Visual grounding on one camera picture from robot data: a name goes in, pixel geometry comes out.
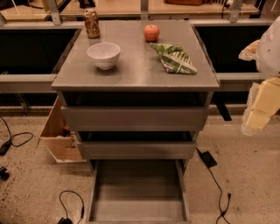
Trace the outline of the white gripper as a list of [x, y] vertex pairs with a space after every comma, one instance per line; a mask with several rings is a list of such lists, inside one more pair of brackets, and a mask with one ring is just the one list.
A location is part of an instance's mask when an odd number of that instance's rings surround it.
[[270, 118], [280, 109], [280, 78], [274, 77], [261, 84], [253, 83], [242, 118], [241, 131], [253, 136], [263, 130]]

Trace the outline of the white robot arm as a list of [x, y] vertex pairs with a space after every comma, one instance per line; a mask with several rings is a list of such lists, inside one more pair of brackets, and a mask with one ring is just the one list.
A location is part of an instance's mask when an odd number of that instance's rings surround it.
[[257, 71], [266, 76], [261, 84], [252, 84], [242, 118], [241, 131], [252, 136], [280, 109], [280, 17], [259, 40], [244, 48], [239, 58], [255, 60]]

